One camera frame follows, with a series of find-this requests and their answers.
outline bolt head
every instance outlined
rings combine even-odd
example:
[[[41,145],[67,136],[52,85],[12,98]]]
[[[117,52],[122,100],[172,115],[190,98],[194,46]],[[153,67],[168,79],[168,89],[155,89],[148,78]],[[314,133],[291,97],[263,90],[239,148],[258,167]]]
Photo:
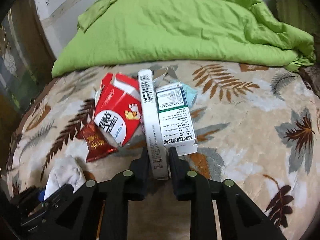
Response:
[[[189,177],[195,177],[195,176],[197,176],[197,173],[196,173],[195,171],[188,171],[188,172],[187,172],[187,175],[188,175]]]
[[[130,171],[130,170],[126,170],[126,171],[124,171],[122,174],[123,174],[123,176],[125,176],[125,177],[130,177],[130,176],[133,175],[133,172]]]
[[[94,180],[90,179],[85,183],[85,185],[87,187],[93,187],[94,185],[96,185],[96,182]]]
[[[234,182],[233,182],[233,180],[231,180],[231,179],[226,179],[226,180],[224,181],[224,184],[225,184],[226,186],[228,186],[228,187],[232,187],[232,186],[234,185]]]

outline white cardboard box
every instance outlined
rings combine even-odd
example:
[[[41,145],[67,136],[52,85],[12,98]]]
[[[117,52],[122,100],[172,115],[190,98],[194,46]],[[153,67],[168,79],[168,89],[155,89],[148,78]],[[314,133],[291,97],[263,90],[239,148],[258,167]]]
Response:
[[[179,156],[197,152],[198,143],[181,82],[156,89],[162,141]]]
[[[152,173],[155,179],[167,179],[169,174],[166,148],[162,142],[156,97],[152,84],[152,71],[149,69],[140,70],[138,72],[138,81]]]

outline leaf pattern blanket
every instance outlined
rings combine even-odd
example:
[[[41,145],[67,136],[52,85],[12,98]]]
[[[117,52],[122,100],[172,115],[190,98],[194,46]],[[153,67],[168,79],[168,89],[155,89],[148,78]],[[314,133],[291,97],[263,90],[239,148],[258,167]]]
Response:
[[[119,152],[86,163],[76,133],[94,114],[94,95],[107,72],[137,76],[168,67],[198,91],[191,108],[198,152],[183,156],[205,177],[234,180],[289,240],[298,240],[320,201],[319,99],[284,69],[212,61],[162,61],[94,67],[57,80],[27,118],[8,171],[12,195],[45,186],[54,163],[75,157],[87,179],[111,179],[140,156],[142,128]],[[189,203],[175,200],[169,181],[154,181],[141,203],[129,205],[129,239],[189,239]]]

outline blanket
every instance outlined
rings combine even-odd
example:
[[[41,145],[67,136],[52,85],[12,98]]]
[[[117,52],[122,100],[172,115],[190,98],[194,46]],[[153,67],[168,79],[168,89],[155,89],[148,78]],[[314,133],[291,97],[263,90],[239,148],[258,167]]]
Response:
[[[68,155],[86,179],[97,182],[126,170],[146,145],[142,126],[119,152],[90,163],[87,143],[76,131],[92,119],[95,92],[107,72],[135,77],[142,68],[167,67],[173,71],[160,85],[178,79],[198,93],[190,113],[199,148],[182,158],[206,178],[234,180],[288,240],[300,239],[320,202],[320,100],[285,69],[179,60],[66,75],[23,126],[7,176],[11,195],[44,187],[55,164]],[[175,200],[171,181],[151,185],[146,200],[129,204],[128,239],[189,239],[190,203]]]
[[[262,0],[98,0],[52,76],[96,65],[198,59],[283,66],[315,61],[313,37],[278,22]]]

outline red cardboard box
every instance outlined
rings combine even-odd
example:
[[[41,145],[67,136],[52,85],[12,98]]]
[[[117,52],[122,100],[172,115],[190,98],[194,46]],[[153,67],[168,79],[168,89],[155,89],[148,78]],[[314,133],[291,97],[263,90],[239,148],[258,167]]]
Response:
[[[123,146],[142,120],[139,83],[126,75],[107,73],[101,82],[94,122]]]

